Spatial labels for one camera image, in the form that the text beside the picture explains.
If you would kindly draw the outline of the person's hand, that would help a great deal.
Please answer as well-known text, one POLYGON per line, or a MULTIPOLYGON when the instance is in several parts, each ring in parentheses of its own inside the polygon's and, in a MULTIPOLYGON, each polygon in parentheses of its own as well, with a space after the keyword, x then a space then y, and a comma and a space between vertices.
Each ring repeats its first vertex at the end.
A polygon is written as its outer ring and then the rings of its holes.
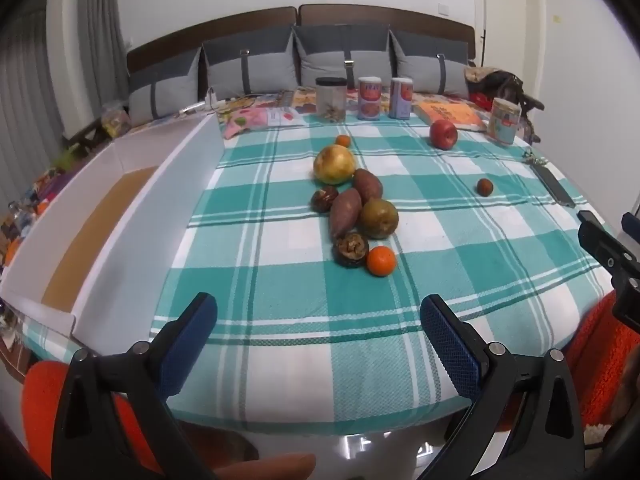
POLYGON ((290 453, 233 464, 215 470, 215 474, 224 480, 305 480, 316 465, 314 454, 290 453))

